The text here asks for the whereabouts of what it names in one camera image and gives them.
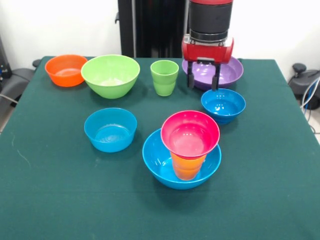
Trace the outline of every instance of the plastic cup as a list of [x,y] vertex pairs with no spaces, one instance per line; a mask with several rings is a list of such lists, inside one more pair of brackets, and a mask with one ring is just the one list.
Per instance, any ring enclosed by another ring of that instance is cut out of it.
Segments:
[[155,92],[162,97],[170,96],[176,86],[179,65],[170,60],[159,60],[150,66]]
[[217,146],[220,130],[209,115],[186,110],[165,120],[161,139],[170,151],[175,175],[189,181],[196,177],[207,154]]
[[194,159],[185,159],[172,152],[170,152],[170,154],[175,175],[185,181],[190,181],[197,176],[207,156],[203,155]]

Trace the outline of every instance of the orange bowl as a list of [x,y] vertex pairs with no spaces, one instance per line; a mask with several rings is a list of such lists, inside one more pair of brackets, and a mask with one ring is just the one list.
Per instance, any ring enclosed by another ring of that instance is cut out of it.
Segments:
[[88,60],[80,55],[61,55],[45,64],[45,71],[52,82],[60,87],[74,87],[84,82],[81,68]]

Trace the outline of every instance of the blue bowl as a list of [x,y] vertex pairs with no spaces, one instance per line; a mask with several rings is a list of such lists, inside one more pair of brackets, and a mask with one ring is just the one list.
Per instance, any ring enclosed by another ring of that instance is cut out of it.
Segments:
[[246,108],[246,101],[239,93],[225,88],[206,91],[201,103],[218,124],[230,123]]
[[131,112],[122,108],[105,108],[86,119],[84,132],[96,149],[115,153],[132,143],[137,125]]
[[217,145],[206,156],[199,173],[194,179],[184,181],[177,178],[172,166],[170,152],[161,140],[161,129],[156,130],[146,139],[142,156],[145,165],[160,183],[177,190],[192,189],[203,184],[215,173],[221,163],[221,150]]

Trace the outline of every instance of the orange cup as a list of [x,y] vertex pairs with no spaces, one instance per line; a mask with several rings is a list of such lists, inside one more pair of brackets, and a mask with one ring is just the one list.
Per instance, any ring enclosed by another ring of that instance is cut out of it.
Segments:
[[186,159],[175,155],[173,152],[170,152],[170,154],[175,175],[184,181],[190,181],[197,176],[207,156]]

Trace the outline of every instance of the cup rim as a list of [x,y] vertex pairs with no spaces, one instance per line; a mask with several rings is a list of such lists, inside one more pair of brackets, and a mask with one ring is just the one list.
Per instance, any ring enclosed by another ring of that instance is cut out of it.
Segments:
[[[214,126],[217,128],[218,130],[218,136],[217,136],[217,139],[216,139],[216,143],[211,147],[209,148],[207,151],[201,153],[201,154],[195,154],[195,155],[181,155],[181,154],[178,154],[176,151],[173,151],[171,147],[168,146],[167,142],[164,141],[164,138],[163,138],[163,128],[165,126],[165,124],[167,123],[167,121],[172,118],[173,116],[175,115],[178,115],[178,114],[181,114],[181,113],[184,113],[184,112],[192,112],[192,113],[197,113],[197,114],[201,114],[201,115],[204,115],[208,120],[212,121]],[[219,125],[217,124],[217,122],[212,118],[210,117],[208,114],[202,112],[202,111],[197,111],[197,110],[182,110],[182,111],[178,111],[178,112],[175,112],[174,114],[170,115],[169,117],[166,118],[166,120],[164,121],[164,123],[162,124],[161,126],[161,140],[163,142],[163,144],[165,145],[165,147],[172,153],[174,153],[175,155],[177,155],[178,157],[180,158],[200,158],[201,156],[204,156],[208,153],[210,153],[219,143],[220,141],[220,137],[221,137],[221,133],[220,133],[220,128],[219,128]]]
[[[161,73],[157,73],[156,71],[154,71],[152,69],[153,65],[156,64],[156,63],[159,63],[159,62],[169,62],[169,63],[173,63],[176,67],[177,67],[177,70],[173,73],[169,73],[169,74],[161,74]],[[171,61],[171,60],[167,60],[167,59],[163,59],[163,60],[158,60],[158,61],[155,61],[151,64],[150,66],[150,70],[152,73],[158,75],[158,76],[171,76],[171,75],[174,75],[176,74],[177,72],[179,72],[179,65],[175,62],[175,61]]]
[[207,154],[204,154],[204,155],[201,155],[201,156],[197,156],[197,157],[195,157],[195,158],[184,158],[184,157],[182,157],[182,156],[180,156],[180,155],[177,155],[177,154],[175,154],[173,151],[171,151],[171,150],[169,150],[169,152],[170,152],[170,154],[174,154],[176,157],[178,157],[178,158],[180,158],[180,159],[183,159],[183,160],[185,160],[185,161],[187,161],[187,162],[196,162],[196,161],[198,161],[200,158],[203,158],[204,156],[207,156],[209,153],[207,153]]

